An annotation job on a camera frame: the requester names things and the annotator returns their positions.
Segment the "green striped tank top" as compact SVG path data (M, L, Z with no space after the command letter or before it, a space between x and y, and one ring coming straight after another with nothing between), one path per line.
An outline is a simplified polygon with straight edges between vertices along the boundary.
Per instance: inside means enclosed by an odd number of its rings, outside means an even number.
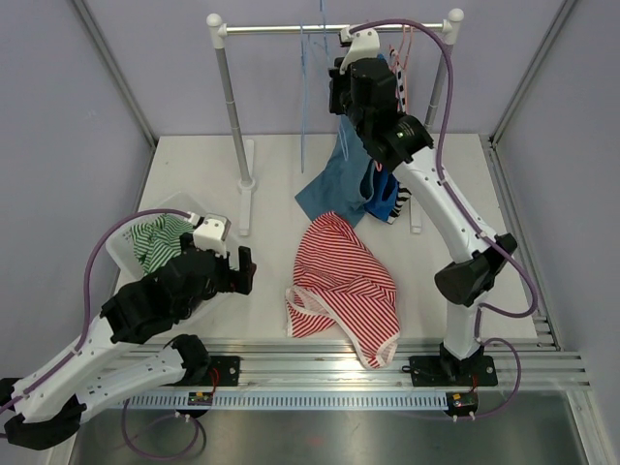
M130 227L133 254L144 274L150 274L181 254L180 237L193 226L185 219L162 214Z

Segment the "light blue hanger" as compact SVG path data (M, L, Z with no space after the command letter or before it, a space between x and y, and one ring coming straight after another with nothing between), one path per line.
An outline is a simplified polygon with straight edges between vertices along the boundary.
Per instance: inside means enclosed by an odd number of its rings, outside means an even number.
M309 105L309 80L308 80L308 58L309 58L309 34L306 32L305 25L299 24L300 37L300 72L302 79L301 93L301 119L300 119L300 172L305 173L306 160L306 136L308 124L308 105Z
M323 51L325 55L325 63L329 66L331 63L331 60L330 60L330 52L329 52L329 45L328 45L327 32L326 32L326 4L324 0L319 1L319 12L321 15L320 25L321 25L321 38L322 38L322 41L319 43L319 48ZM310 33L308 34L309 34L308 51L311 51L311 53L314 53L314 49L312 48L311 41L310 41Z

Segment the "red striped tank top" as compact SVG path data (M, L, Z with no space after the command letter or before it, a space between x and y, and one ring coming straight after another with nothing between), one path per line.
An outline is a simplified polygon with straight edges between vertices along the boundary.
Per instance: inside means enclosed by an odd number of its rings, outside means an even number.
M316 218L304 233L285 302L289 336L305 338L337 327L364 368L392 363L400 337L396 285L335 212Z

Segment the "grey-blue tank top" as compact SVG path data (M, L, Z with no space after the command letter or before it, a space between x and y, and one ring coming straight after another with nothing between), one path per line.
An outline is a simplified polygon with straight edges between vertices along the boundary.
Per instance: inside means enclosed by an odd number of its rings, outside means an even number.
M311 221L334 212L354 228L374 194L374 170L373 160L356 130L349 119L342 116L336 143L324 169L295 196L295 200Z

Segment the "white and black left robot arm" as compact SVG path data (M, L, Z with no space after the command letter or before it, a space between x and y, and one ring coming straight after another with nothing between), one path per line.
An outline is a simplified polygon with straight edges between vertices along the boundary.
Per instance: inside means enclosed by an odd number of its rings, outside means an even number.
M172 338L142 362L105 373L114 359L189 319L219 294L248 295L257 266L250 248L238 265L213 251L189 248L140 280L123 286L89 325L85 336L32 375L5 378L1 404L14 411L3 438L47 450L75 435L108 407L160 386L196 386L211 378L211 356L193 334Z

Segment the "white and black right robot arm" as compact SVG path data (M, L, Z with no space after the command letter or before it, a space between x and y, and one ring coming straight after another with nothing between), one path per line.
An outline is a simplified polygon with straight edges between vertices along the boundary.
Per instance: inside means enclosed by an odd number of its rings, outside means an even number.
M475 335L476 305L484 301L517 243L478 217L449 185L433 138L412 115L399 109L396 76L378 57L329 69L329 110L354 128L368 155L406 187L445 241L451 261L434 276L447 302L447 333L440 353L430 359L425 384L465 386L486 376L490 359Z

